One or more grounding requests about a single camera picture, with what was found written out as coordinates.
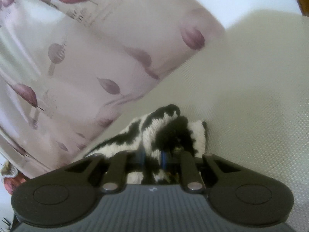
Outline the black white knitted garment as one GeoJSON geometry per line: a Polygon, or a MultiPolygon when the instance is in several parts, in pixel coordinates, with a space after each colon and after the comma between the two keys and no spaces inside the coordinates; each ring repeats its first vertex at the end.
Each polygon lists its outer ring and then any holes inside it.
{"type": "Polygon", "coordinates": [[[85,156],[101,154],[108,159],[121,151],[137,153],[142,156],[144,165],[128,174],[128,184],[175,184],[177,174],[164,169],[163,156],[175,158],[180,152],[187,151],[193,157],[201,158],[206,147],[206,122],[189,122],[181,115],[179,107],[170,104],[134,118],[116,136],[104,140],[85,156]]]}

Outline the red patterned cloth bundle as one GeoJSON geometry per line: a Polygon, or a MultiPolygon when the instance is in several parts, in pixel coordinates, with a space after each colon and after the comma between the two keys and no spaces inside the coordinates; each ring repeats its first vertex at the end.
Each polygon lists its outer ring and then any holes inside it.
{"type": "Polygon", "coordinates": [[[6,191],[12,195],[17,187],[28,181],[29,178],[9,161],[6,161],[1,169],[1,180],[6,191]]]}

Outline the beige mesh bed mat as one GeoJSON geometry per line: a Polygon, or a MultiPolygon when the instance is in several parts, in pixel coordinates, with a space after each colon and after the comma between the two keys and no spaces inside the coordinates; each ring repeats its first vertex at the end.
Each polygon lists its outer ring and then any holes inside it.
{"type": "Polygon", "coordinates": [[[127,103],[92,145],[169,104],[206,121],[209,152],[286,184],[294,195],[288,224],[308,231],[308,17],[251,13],[127,103]]]}

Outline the pink floral quilt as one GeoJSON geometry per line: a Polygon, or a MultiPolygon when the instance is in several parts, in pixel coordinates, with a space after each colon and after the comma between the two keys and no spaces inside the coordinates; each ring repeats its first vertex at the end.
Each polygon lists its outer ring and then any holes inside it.
{"type": "Polygon", "coordinates": [[[224,32],[196,0],[1,0],[1,148],[24,175],[69,164],[224,32]]]}

